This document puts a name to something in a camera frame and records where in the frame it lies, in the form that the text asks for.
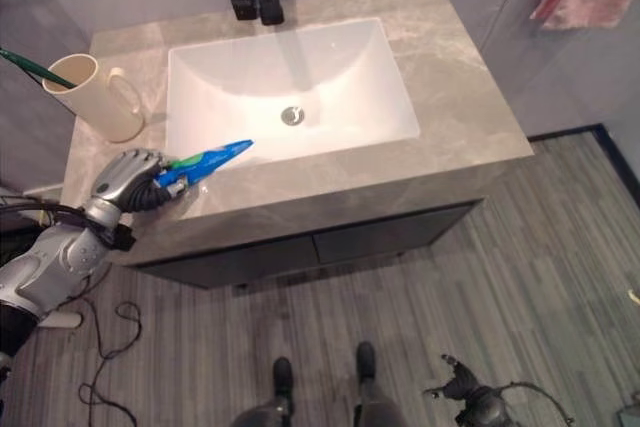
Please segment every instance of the cup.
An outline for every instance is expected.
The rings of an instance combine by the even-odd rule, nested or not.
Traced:
[[[124,70],[114,67],[108,72],[87,54],[72,54],[56,61],[49,70],[69,82],[73,89],[43,79],[42,87],[80,116],[110,142],[124,142],[135,137],[144,126],[138,90],[125,78]],[[129,91],[127,96],[122,87]]]

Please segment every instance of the drain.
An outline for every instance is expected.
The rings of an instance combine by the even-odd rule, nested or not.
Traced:
[[[304,120],[304,110],[301,107],[287,107],[280,114],[280,118],[287,125],[299,125]]]

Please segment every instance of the toothbrush handle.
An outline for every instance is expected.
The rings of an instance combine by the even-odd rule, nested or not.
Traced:
[[[47,79],[51,82],[55,82],[56,84],[60,84],[63,87],[66,87],[67,89],[73,89],[74,87],[76,87],[75,84],[69,82],[68,80],[63,79],[62,77],[54,74],[50,70],[45,69],[41,65],[38,65],[35,62],[25,57],[22,57],[21,55],[18,55],[14,52],[9,52],[8,50],[0,49],[0,55],[5,59],[7,59],[8,61],[16,64],[21,69],[27,70],[32,74],[39,75],[44,79]]]

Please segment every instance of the toothbrush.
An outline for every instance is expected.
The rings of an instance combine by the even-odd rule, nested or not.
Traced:
[[[50,82],[55,82],[56,84],[62,85],[67,89],[73,89],[76,87],[75,84],[72,84],[67,79],[63,79],[62,77],[54,74],[49,69],[45,69],[39,64],[36,64],[32,60],[27,59],[26,57],[22,57],[21,55],[16,54],[15,52],[10,52],[8,50],[0,47],[0,57],[4,57],[9,62],[16,64],[23,71],[27,73],[32,73],[39,75],[40,77],[49,80]]]
[[[168,187],[182,178],[187,185],[193,185],[252,145],[252,140],[241,140],[214,150],[207,150],[188,159],[171,162],[166,170],[156,175],[155,181],[160,187]]]

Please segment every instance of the pants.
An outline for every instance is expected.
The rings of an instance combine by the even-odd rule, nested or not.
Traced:
[[[231,427],[289,427],[287,400],[276,397],[240,414]]]
[[[406,427],[398,406],[373,380],[360,385],[361,404],[356,407],[354,427]],[[289,427],[287,402],[281,397],[243,412],[231,427]]]
[[[355,427],[406,427],[396,403],[384,395],[373,380],[360,384],[362,404],[356,407]]]

